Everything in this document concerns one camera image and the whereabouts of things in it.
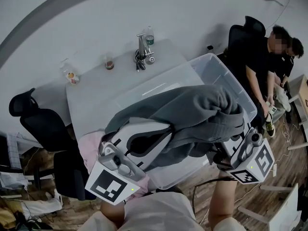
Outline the clear plastic storage bin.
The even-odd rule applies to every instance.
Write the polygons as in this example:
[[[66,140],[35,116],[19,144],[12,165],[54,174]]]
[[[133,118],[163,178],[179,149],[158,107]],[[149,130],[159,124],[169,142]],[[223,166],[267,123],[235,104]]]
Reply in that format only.
[[[165,91],[190,85],[215,85],[228,90],[235,101],[244,109],[244,116],[251,121],[257,115],[257,108],[251,98],[225,64],[214,54],[207,53],[188,63],[168,70],[155,78],[134,87],[115,99],[116,104],[125,109],[134,103]],[[209,144],[213,150],[221,150],[222,142]],[[194,153],[183,161],[165,167],[153,167],[146,171],[150,180],[148,189],[165,190],[184,181],[202,166],[212,164],[214,152]]]

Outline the green label water bottle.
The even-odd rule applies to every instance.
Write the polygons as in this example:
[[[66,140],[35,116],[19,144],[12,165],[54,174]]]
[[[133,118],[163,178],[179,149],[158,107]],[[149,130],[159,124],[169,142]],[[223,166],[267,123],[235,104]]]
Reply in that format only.
[[[154,45],[154,31],[151,26],[145,29],[145,40],[149,46]]]

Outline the person's right forearm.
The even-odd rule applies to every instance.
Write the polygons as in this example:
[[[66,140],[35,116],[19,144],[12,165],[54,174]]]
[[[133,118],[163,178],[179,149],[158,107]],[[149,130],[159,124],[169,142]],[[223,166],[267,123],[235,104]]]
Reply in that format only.
[[[219,172],[208,213],[208,222],[212,231],[221,221],[232,218],[236,187],[237,180],[228,177],[223,171]]]

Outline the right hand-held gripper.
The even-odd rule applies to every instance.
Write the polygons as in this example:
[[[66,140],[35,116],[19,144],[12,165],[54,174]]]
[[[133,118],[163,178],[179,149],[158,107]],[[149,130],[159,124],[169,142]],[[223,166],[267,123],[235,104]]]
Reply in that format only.
[[[236,135],[221,143],[224,160],[231,164],[226,173],[241,184],[261,183],[274,164],[274,156],[268,140],[251,128],[247,116],[243,116],[243,125],[244,141]]]

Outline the white desk frame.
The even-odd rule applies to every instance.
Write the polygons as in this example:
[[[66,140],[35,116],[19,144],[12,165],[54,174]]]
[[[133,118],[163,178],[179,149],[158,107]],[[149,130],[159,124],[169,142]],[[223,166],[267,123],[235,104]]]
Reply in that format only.
[[[297,210],[298,184],[296,183],[294,187],[261,185],[260,189],[270,192],[288,193],[288,195],[278,211],[270,218],[257,214],[242,206],[237,208],[238,211],[255,220],[265,223],[268,231],[292,231],[299,224],[302,213],[302,211]]]

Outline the white phone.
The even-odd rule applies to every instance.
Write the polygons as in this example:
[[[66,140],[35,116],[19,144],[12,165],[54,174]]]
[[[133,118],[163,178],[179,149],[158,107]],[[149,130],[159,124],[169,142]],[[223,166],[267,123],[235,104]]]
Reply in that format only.
[[[267,106],[269,107],[269,113],[270,114],[275,114],[277,111],[277,108],[274,105],[271,105],[268,101],[266,101]]]

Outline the pink garment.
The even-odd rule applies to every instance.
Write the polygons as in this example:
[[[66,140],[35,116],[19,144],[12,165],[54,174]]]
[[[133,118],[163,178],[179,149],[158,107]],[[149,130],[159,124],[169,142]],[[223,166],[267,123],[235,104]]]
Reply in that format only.
[[[93,166],[99,157],[99,145],[104,135],[104,130],[98,130],[85,134],[78,140],[78,148],[83,158],[84,165],[89,174],[91,173]],[[138,181],[138,186],[140,188],[134,194],[128,197],[125,201],[127,202],[134,198],[140,198],[146,195],[149,192],[149,180],[149,176],[146,175],[143,179]]]

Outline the black mesh office chair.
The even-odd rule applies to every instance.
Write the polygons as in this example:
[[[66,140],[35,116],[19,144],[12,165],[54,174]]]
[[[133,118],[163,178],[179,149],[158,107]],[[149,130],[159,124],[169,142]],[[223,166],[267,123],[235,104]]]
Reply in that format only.
[[[69,135],[60,116],[51,109],[39,108],[31,94],[34,89],[13,97],[9,112],[20,118],[21,125],[48,152],[53,152],[53,168],[34,170],[34,182],[41,188],[41,177],[53,175],[59,194],[80,201],[95,200],[96,196],[86,190],[89,174],[80,155],[77,141]]]
[[[229,30],[227,61],[229,64],[236,62],[237,56],[243,49],[245,43],[256,38],[265,36],[266,30],[262,22],[251,17],[245,16],[245,23],[241,25],[233,25]]]

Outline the clear plastic drink cup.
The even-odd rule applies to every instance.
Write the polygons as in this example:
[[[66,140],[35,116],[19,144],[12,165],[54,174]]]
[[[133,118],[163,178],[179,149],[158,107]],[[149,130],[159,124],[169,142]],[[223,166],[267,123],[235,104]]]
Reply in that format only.
[[[103,57],[104,65],[107,70],[112,70],[114,68],[114,60],[111,53],[106,53]]]

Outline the clear bottle with fruit label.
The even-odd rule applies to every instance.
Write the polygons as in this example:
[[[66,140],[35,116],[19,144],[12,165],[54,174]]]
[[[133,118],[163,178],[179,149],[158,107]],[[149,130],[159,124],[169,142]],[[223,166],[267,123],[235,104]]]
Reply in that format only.
[[[65,79],[71,84],[76,85],[80,82],[77,70],[69,63],[68,59],[61,62],[60,70],[65,77]]]

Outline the person's left forearm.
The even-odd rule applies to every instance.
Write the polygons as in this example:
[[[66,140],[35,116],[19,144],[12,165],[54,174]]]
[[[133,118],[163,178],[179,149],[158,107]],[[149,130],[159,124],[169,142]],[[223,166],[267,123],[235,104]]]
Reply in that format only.
[[[100,211],[112,221],[118,228],[122,226],[125,219],[125,203],[112,205],[106,201],[101,202]]]

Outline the grey garment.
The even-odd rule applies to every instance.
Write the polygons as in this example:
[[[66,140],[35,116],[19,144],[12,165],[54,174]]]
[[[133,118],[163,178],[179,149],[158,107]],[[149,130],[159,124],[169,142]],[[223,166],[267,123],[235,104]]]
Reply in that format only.
[[[153,95],[119,111],[105,128],[115,132],[131,117],[168,123],[173,138],[148,170],[186,157],[202,157],[210,144],[226,142],[244,130],[244,109],[223,86],[186,86]]]

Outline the silver metal stand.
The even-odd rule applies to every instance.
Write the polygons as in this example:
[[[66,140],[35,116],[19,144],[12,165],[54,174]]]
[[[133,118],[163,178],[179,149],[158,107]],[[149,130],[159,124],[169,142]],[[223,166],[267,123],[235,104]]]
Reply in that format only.
[[[134,62],[151,65],[155,62],[154,52],[148,45],[145,33],[138,34],[139,48],[135,52]]]

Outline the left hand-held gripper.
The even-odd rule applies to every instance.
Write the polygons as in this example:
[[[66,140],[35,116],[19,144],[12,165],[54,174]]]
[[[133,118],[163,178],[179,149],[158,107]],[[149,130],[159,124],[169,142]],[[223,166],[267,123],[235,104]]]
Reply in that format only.
[[[156,121],[127,123],[100,146],[85,189],[110,203],[119,204],[140,189],[146,169],[172,137],[170,125]]]

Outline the person's white shirt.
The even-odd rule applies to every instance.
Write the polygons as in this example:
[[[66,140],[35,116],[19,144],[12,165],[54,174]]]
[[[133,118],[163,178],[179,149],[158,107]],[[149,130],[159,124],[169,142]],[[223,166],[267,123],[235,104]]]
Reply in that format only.
[[[157,192],[125,204],[125,219],[117,227],[101,211],[94,213],[78,231],[204,231],[196,221],[189,199],[179,192]],[[245,231],[233,217],[214,231]]]

